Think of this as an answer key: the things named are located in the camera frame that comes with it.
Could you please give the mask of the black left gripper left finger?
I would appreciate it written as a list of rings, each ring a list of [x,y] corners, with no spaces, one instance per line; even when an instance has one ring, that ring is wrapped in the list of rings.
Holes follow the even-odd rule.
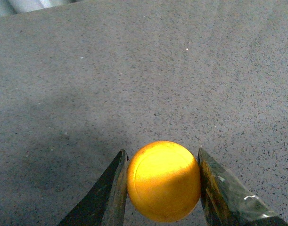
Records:
[[[60,226],[122,226],[127,197],[128,155],[120,150]]]

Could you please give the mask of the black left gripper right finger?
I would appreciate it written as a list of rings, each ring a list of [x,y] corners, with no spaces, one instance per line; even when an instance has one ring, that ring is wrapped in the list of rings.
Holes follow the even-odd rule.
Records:
[[[288,223],[200,148],[201,203],[209,226],[286,226]]]

